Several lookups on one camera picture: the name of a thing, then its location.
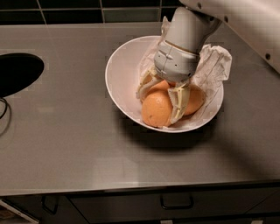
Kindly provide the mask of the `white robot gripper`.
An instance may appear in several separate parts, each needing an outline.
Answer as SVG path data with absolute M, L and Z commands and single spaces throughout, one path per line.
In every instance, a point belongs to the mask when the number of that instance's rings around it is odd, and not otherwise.
M 150 88 L 163 79 L 177 82 L 174 87 L 168 89 L 172 105 L 170 123 L 176 123 L 186 111 L 191 92 L 188 80 L 194 75 L 199 58 L 198 54 L 181 50 L 167 41 L 161 42 L 154 56 L 155 67 L 149 68 L 141 77 L 136 98 L 144 100 Z

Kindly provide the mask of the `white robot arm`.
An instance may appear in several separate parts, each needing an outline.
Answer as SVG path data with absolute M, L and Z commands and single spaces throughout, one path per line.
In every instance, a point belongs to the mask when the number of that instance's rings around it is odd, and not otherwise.
M 142 74 L 136 97 L 142 120 L 168 127 L 209 104 L 229 76 L 232 56 L 206 43 L 220 24 L 280 71 L 279 0 L 179 0 L 183 5 L 163 26 L 153 63 Z

